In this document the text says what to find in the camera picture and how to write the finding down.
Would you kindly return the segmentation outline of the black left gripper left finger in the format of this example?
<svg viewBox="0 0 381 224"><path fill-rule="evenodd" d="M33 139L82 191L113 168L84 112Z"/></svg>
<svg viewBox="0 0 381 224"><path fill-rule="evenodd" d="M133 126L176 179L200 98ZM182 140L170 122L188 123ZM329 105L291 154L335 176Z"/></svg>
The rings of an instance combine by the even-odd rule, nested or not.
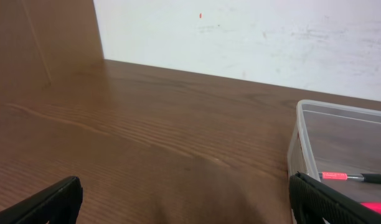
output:
<svg viewBox="0 0 381 224"><path fill-rule="evenodd" d="M0 224L76 224L83 201L80 179L69 176L0 212Z"/></svg>

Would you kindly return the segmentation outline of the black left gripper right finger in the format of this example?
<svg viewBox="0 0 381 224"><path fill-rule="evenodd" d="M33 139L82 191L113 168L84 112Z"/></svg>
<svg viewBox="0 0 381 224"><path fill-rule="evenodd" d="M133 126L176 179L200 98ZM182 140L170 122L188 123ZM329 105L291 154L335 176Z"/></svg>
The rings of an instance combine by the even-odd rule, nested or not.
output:
<svg viewBox="0 0 381 224"><path fill-rule="evenodd" d="M381 210L372 210L304 173L289 178L289 199L297 224L381 224Z"/></svg>

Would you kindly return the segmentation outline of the red handled cutting pliers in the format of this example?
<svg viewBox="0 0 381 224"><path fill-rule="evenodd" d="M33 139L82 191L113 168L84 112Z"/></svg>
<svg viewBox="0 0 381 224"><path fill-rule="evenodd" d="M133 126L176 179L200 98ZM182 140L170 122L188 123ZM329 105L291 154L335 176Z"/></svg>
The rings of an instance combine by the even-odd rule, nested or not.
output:
<svg viewBox="0 0 381 224"><path fill-rule="evenodd" d="M360 204L381 214L381 202L361 202Z"/></svg>

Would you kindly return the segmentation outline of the small hammer orange black handle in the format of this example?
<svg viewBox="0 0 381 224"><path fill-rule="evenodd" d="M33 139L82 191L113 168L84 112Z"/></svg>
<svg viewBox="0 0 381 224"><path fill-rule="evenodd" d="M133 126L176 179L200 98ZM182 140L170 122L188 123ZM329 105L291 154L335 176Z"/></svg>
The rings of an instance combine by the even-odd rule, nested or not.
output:
<svg viewBox="0 0 381 224"><path fill-rule="evenodd" d="M381 174L346 174L342 172L320 172L319 178L325 180L354 180L371 184L381 184Z"/></svg>

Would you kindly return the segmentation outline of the clear plastic container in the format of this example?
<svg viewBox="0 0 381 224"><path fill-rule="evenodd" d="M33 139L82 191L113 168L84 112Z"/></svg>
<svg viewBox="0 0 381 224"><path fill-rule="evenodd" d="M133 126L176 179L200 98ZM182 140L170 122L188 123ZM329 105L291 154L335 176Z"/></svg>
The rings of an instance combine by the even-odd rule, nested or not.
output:
<svg viewBox="0 0 381 224"><path fill-rule="evenodd" d="M288 174L320 181L356 202L381 202L381 184L325 180L320 172L381 174L381 111L301 100L287 153Z"/></svg>

